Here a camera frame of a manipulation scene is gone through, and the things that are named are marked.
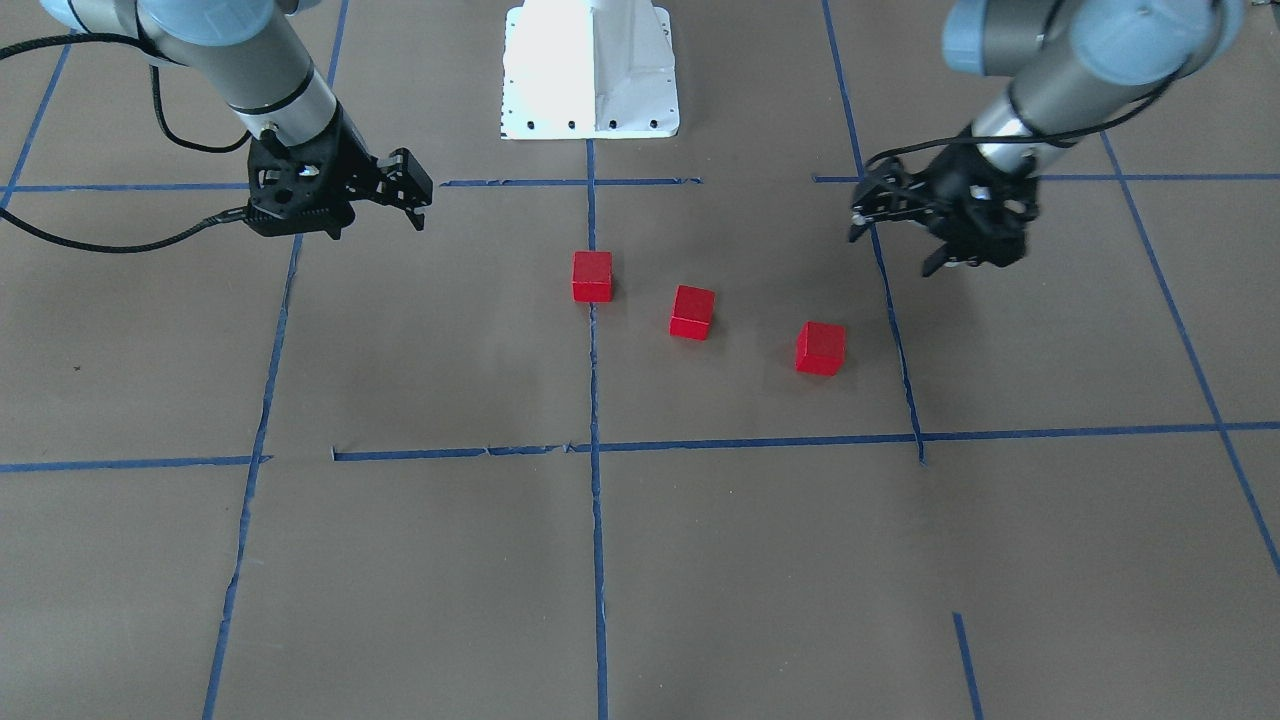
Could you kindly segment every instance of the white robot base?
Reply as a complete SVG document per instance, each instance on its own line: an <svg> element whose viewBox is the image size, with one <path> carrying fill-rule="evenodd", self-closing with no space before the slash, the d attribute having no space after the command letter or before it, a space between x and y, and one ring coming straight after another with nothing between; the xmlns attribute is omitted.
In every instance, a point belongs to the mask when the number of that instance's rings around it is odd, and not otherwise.
<svg viewBox="0 0 1280 720"><path fill-rule="evenodd" d="M636 140L680 129L671 14L652 0L526 0L507 13L502 137Z"/></svg>

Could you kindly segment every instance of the robotic arm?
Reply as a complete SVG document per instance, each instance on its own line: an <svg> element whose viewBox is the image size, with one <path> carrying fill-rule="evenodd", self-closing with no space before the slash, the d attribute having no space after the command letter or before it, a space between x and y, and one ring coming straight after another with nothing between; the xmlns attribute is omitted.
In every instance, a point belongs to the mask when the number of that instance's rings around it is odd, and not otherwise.
<svg viewBox="0 0 1280 720"><path fill-rule="evenodd" d="M285 14L320 0L41 0L72 29L142 41L152 63L204 74L252 135L244 222L262 236L337 240L353 200L398 208L419 231L433 182L413 155L369 154Z"/></svg>
<svg viewBox="0 0 1280 720"><path fill-rule="evenodd" d="M959 263L1015 263L1039 214L1044 168L1225 51L1243 13L1243 0L959 0L943 32L947 64L1012 81L957 137L872 158L854 192L850 242L878 222L911 220L943 242L924 277ZM937 145L946 147L918 174L896 156Z"/></svg>

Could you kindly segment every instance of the light blue joint cover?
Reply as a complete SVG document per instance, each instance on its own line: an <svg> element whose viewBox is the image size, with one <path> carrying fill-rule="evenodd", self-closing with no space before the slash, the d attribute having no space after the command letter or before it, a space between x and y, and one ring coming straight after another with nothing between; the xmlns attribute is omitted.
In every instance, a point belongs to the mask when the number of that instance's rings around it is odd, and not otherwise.
<svg viewBox="0 0 1280 720"><path fill-rule="evenodd" d="M987 74L983 63L987 0L957 0L942 28L942 58L960 73Z"/></svg>
<svg viewBox="0 0 1280 720"><path fill-rule="evenodd" d="M275 13L275 0L138 0L165 32L192 45L238 45L262 32Z"/></svg>
<svg viewBox="0 0 1280 720"><path fill-rule="evenodd" d="M1244 0L1222 0L1219 6L1222 10L1222 29L1219 33L1213 56L1208 59L1210 63L1226 53L1226 49L1235 42L1235 37L1240 35L1240 26L1244 24Z"/></svg>
<svg viewBox="0 0 1280 720"><path fill-rule="evenodd" d="M72 10L72 0L40 0L40 4L45 6L46 13L64 26L72 29L84 29L84 26L79 24L79 20L76 19L76 13Z"/></svg>
<svg viewBox="0 0 1280 720"><path fill-rule="evenodd" d="M1071 23L1071 46L1093 74L1138 87L1178 70L1213 26L1204 0L1088 0Z"/></svg>

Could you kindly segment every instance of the grid line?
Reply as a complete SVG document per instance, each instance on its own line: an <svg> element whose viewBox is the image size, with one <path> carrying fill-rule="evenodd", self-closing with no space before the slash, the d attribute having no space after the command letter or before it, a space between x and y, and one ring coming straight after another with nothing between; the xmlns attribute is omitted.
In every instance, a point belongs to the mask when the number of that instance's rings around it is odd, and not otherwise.
<svg viewBox="0 0 1280 720"><path fill-rule="evenodd" d="M856 184L863 181L859 176L810 176L818 184ZM1115 182L1116 179L1129 182L1270 182L1280 181L1280 173L1068 173L1039 176L1044 182Z"/></svg>
<svg viewBox="0 0 1280 720"><path fill-rule="evenodd" d="M973 653L969 651L969 633L964 628L964 616L951 614L956 626L956 643L960 644L960 662L964 664L965 685L969 687L969 705L973 707L973 720L983 720L982 694L978 692L978 674L973 669Z"/></svg>
<svg viewBox="0 0 1280 720"><path fill-rule="evenodd" d="M858 142L858 123L854 122L854 106L849 100L849 83L845 81L845 63L840 56L840 42L836 40L836 23L831 17L831 0L822 0L822 13L827 22L827 42L831 44L831 59L836 67L836 83L840 86L840 100L845 106L845 123L849 127L849 145L854 151L854 167L859 176L865 174L863 167L863 151ZM870 232L872 249L876 254L876 268L879 270L881 282L884 286L884 305L888 313L888 327L893 334L893 345L897 347L897 360L902 372L902 392L906 397L906 411L911 420L911 432L915 436L916 454L920 464L924 465L924 437L920 430L920 414L915 406L915 391L911 388L911 370L906 361L906 347L902 345L902 331L897 324L897 309L893 306L893 288L890 286L888 270L884 268L884 252L881 247L879 233L876 228Z"/></svg>
<svg viewBox="0 0 1280 720"><path fill-rule="evenodd" d="M586 141L586 242L596 247L595 141ZM591 334L591 564L595 578L595 703L596 717L609 720L608 624L604 610L604 503L600 482L600 377L596 305L589 305Z"/></svg>
<svg viewBox="0 0 1280 720"><path fill-rule="evenodd" d="M1231 432L1276 432L1280 421L1226 423ZM1033 428L1011 430L963 430L950 433L923 433L925 442L988 442L1019 439L1070 439L1105 438L1133 436L1175 436L1217 433L1213 423L1185 423L1164 425L1112 425L1093 428ZM863 434L863 436L797 436L764 438L726 438L726 439L675 439L675 441L635 441L602 442L604 452L664 452L671 450L744 450L768 447L831 447L856 445L902 445L914 443L913 433ZM452 447L435 450L385 450L338 452L330 450L334 462L387 462L398 460L442 460L460 457L509 457L516 455L553 455L591 452L590 443L522 445L506 447Z"/></svg>
<svg viewBox="0 0 1280 720"><path fill-rule="evenodd" d="M49 85L45 86L45 95L40 99L40 108L36 109L36 117L31 120L31 128L27 131L27 137L22 142L22 152L18 154L18 161L13 167L13 173L9 174L9 182L5 184L4 196L0 197L0 208L8 208L9 201L13 199L14 190L18 187L18 181L22 178L22 170L27 167L27 158L31 156L31 149L36 143L36 133L40 132L40 124L45 119L45 113L49 111L49 104L54 99L54 90L58 88L58 81L63 77L63 69L67 67L67 58L72 54L70 45L63 45L61 53L58 55L58 64L54 65L54 72L49 76Z"/></svg>
<svg viewBox="0 0 1280 720"><path fill-rule="evenodd" d="M1187 323L1183 320L1181 311L1178 310L1178 302L1174 300L1172 288L1169 286L1169 279L1165 277L1165 270L1160 265L1160 259L1156 255L1156 247L1151 242L1151 236L1147 232L1147 223L1142 219L1142 213L1138 210L1138 202L1133 197L1133 191L1129 188L1129 181L1124 178L1124 170L1120 168L1120 158L1116 155L1115 147L1111 146L1111 138L1106 132L1101 133L1102 146L1107 151L1107 156L1111 159L1111 167L1115 169L1116 181L1120 183L1120 190L1124 192L1125 202L1129 204L1129 211L1133 215L1134 225L1138 228L1138 236L1142 238L1142 245L1147 251L1147 259L1151 260L1151 269L1156 275L1156 281L1160 283L1160 291L1165 296L1165 304L1169 306L1169 314L1174 319L1174 324L1178 327L1178 334L1183 341L1183 347L1187 350L1187 357L1190 360L1192 369L1196 372L1196 379L1199 382L1201 391L1204 395L1204 402L1208 405L1210 413L1213 415L1213 423L1216 425L1217 433L1222 439L1222 447L1226 450L1226 456L1231 461L1231 469L1235 471L1235 479L1240 484L1240 491L1244 493L1244 501L1249 506L1249 512L1253 515L1253 523L1258 528L1258 534L1262 536L1262 544L1265 546L1267 555L1271 557L1271 566L1275 569L1277 577L1280 577L1280 552L1276 550L1275 541L1271 538L1271 530L1267 527L1266 518L1262 515L1262 507L1258 505L1257 497L1253 495L1253 487L1249 484L1249 478L1244 471L1244 465L1240 462L1240 456L1235 451L1235 443L1231 442L1231 433L1228 429L1226 423L1222 420L1222 413L1219 409L1217 400L1213 397L1213 391L1210 387L1208 377L1204 374L1204 368L1201 365L1199 355L1196 352L1196 346L1192 343L1190 332L1187 328Z"/></svg>
<svg viewBox="0 0 1280 720"><path fill-rule="evenodd" d="M262 462L270 456L262 456ZM147 470L156 468L242 466L252 460L248 455L218 457L146 457L137 460L72 460L65 462L10 462L0 464L0 475L23 473L78 473L86 470Z"/></svg>

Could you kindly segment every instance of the floor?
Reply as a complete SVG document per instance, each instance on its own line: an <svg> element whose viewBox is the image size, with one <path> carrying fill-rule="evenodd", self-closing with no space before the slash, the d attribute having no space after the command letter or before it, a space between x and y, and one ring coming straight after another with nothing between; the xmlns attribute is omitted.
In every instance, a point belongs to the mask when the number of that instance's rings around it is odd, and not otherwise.
<svg viewBox="0 0 1280 720"><path fill-rule="evenodd" d="M1027 260L924 281L931 237L850 246L845 208L1002 87L943 67L945 3L666 0L681 132L594 143L498 138L513 4L297 18L440 183L424 233L0 224L0 716L1276 716L1268 9L1052 168ZM0 44L58 32L0 4ZM236 137L165 77L182 135ZM32 222L243 201L131 49L3 87ZM611 304L570 299L589 246ZM705 343L666 333L680 283L719 293ZM792 370L806 320L849 329L837 377Z"/></svg>

